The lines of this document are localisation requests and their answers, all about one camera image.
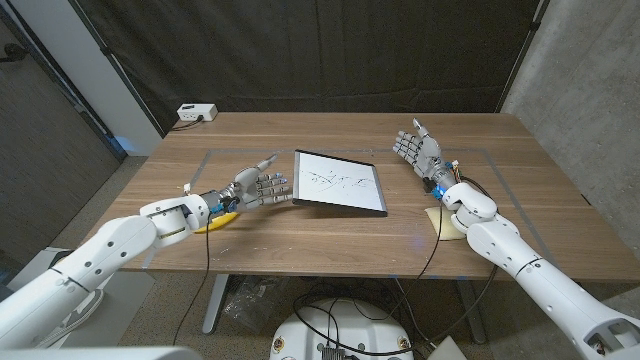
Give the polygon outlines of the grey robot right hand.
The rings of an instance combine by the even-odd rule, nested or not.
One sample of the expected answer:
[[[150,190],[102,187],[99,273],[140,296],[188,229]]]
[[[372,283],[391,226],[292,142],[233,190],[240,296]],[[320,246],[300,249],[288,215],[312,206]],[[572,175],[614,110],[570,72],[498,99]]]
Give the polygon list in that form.
[[[392,150],[408,162],[414,172],[432,188],[439,186],[446,191],[457,181],[441,158],[441,148],[426,127],[414,118],[417,134],[399,131]]]

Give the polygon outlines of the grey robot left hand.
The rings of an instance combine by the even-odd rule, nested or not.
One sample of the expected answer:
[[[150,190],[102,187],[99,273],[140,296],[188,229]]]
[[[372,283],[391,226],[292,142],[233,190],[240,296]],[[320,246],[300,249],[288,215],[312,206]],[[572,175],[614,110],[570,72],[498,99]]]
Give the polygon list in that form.
[[[273,154],[236,174],[219,193],[225,213],[244,212],[258,206],[282,203],[293,198],[288,180],[282,173],[266,173],[277,158],[278,155]]]

